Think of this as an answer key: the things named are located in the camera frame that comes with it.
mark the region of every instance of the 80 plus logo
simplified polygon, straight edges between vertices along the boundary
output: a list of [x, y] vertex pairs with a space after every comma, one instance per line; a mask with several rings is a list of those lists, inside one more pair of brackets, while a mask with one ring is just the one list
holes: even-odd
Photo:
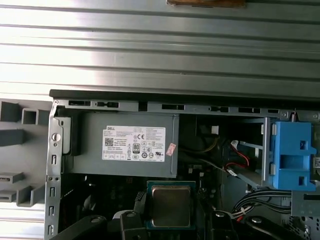
[[134, 154], [139, 154], [140, 153], [140, 144], [139, 143], [134, 143], [132, 145], [132, 152]]

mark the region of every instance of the wooden board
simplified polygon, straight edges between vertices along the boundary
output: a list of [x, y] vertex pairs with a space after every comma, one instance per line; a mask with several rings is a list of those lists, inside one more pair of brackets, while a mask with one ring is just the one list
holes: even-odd
[[172, 5], [190, 5], [199, 7], [243, 8], [246, 0], [167, 0]]

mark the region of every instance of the metal case panel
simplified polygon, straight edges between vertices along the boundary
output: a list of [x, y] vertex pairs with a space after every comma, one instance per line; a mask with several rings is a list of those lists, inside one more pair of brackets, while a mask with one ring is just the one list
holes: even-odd
[[174, 178], [178, 151], [165, 156], [164, 162], [102, 160], [103, 130], [107, 126], [165, 128], [165, 150], [178, 144], [179, 117], [164, 114], [88, 113], [82, 125], [82, 154], [74, 157], [71, 173]]

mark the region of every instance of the screw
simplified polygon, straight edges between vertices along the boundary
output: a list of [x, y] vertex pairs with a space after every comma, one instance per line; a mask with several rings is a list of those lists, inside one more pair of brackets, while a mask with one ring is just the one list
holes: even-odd
[[254, 222], [255, 224], [260, 224], [260, 223], [262, 223], [262, 220], [261, 220], [260, 218], [258, 218], [258, 217], [253, 217], [253, 218], [251, 219], [251, 221]]
[[127, 217], [133, 217], [133, 216], [135, 216], [136, 214], [134, 213], [134, 212], [129, 212], [129, 213], [127, 213]]
[[91, 222], [94, 224], [94, 223], [98, 223], [100, 222], [100, 218], [94, 218], [91, 220]]
[[215, 215], [216, 215], [218, 218], [223, 218], [223, 217], [225, 216], [225, 214], [224, 214], [223, 212], [221, 212], [221, 211], [217, 212]]
[[53, 141], [58, 142], [58, 141], [60, 141], [60, 139], [61, 139], [61, 135], [59, 133], [52, 134]]

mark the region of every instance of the red wire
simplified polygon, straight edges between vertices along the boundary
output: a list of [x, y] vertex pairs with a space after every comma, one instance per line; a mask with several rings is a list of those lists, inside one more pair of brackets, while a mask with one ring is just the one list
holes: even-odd
[[239, 152], [234, 146], [230, 145], [232, 150], [235, 151], [240, 157], [244, 158], [246, 161], [247, 166], [249, 167], [249, 158], [245, 155], [243, 155], [241, 152]]
[[236, 165], [236, 166], [241, 167], [241, 168], [245, 168], [245, 167], [246, 167], [246, 166], [241, 165], [241, 164], [236, 163], [236, 162], [228, 162], [228, 163], [224, 166], [224, 169], [227, 170], [228, 166], [230, 166], [230, 165]]
[[243, 218], [244, 218], [243, 216], [240, 216], [236, 221], [240, 222]]

